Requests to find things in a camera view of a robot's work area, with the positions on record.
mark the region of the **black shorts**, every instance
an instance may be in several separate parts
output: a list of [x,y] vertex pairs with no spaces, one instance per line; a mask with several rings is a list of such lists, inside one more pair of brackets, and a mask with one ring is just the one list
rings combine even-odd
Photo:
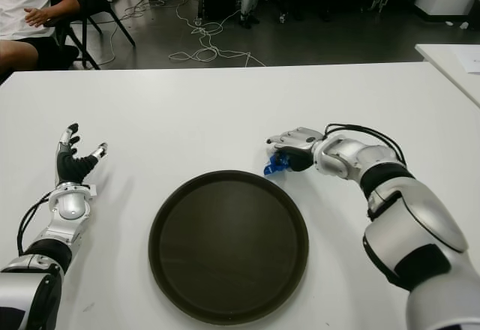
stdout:
[[60,48],[53,37],[26,37],[16,41],[30,44],[37,50],[38,70],[55,70],[58,68],[60,61]]

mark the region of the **round tray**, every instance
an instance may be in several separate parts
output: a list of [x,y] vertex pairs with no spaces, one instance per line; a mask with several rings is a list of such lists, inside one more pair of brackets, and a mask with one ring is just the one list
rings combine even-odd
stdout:
[[307,227],[295,203],[270,181],[210,172],[163,204],[148,257],[158,286],[186,314],[217,325],[247,323],[277,309],[299,284]]

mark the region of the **white desk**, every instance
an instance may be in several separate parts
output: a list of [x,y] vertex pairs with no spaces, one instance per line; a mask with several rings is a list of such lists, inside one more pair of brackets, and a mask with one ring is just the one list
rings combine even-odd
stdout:
[[450,45],[420,43],[415,48],[477,107],[480,107],[480,75],[467,73],[458,57],[450,49]]
[[[266,138],[297,126],[349,122],[395,138],[463,228],[480,269],[480,111],[426,62],[15,73],[0,87],[0,264],[16,256],[24,212],[52,189],[56,143],[72,122],[80,124],[80,154],[106,140],[109,155],[87,178],[100,195],[67,273],[57,329],[217,329],[185,316],[157,288],[150,226],[194,176],[261,174]],[[309,263],[289,302],[242,329],[405,329],[407,294],[362,248],[368,219],[359,188],[313,169],[274,180],[304,216]],[[42,208],[25,244],[48,218]]]

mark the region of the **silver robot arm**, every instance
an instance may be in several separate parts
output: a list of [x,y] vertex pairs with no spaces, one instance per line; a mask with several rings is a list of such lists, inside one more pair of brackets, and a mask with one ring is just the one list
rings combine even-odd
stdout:
[[276,152],[265,174],[314,165],[360,185],[372,221],[364,249],[390,283],[409,291],[409,330],[480,329],[480,277],[464,234],[435,194],[408,171],[403,155],[303,127],[267,143]]
[[[78,125],[62,135],[56,152],[55,190],[44,196],[24,217],[17,239],[19,257],[0,271],[0,329],[53,330],[62,296],[62,281],[80,248],[89,222],[89,201],[94,185],[83,179],[107,154],[107,144],[87,157],[74,158],[72,146],[80,141]],[[24,226],[36,209],[48,201],[52,220],[27,250],[23,251]]]

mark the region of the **concrete floor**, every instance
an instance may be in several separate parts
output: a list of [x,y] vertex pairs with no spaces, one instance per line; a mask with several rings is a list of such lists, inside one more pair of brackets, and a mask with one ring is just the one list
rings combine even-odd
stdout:
[[[127,7],[139,0],[117,0],[119,17]],[[115,61],[103,69],[146,68],[230,68],[244,67],[246,58],[217,58],[211,62],[170,61],[169,54],[178,51],[194,53],[200,48],[198,34],[191,34],[184,20],[176,16],[178,0],[166,6],[153,6],[143,16],[124,20],[124,25],[136,41],[133,48],[120,30],[112,39]],[[197,1],[190,0],[178,12],[193,22]],[[222,50],[251,52],[267,66],[324,65],[369,62],[417,62],[422,57],[415,51],[418,43],[480,44],[480,32],[463,31],[460,24],[425,22],[409,12],[338,13],[331,22],[323,22],[314,10],[304,12],[304,21],[293,18],[278,22],[278,9],[270,2],[259,6],[261,24],[251,30],[241,28],[237,19],[225,22],[224,31],[212,38]],[[97,21],[110,20],[100,15]],[[88,30],[88,49],[98,63],[112,58],[110,35],[115,24],[101,24],[99,35],[92,26]],[[80,35],[80,25],[74,25]],[[249,66],[258,66],[250,60]]]

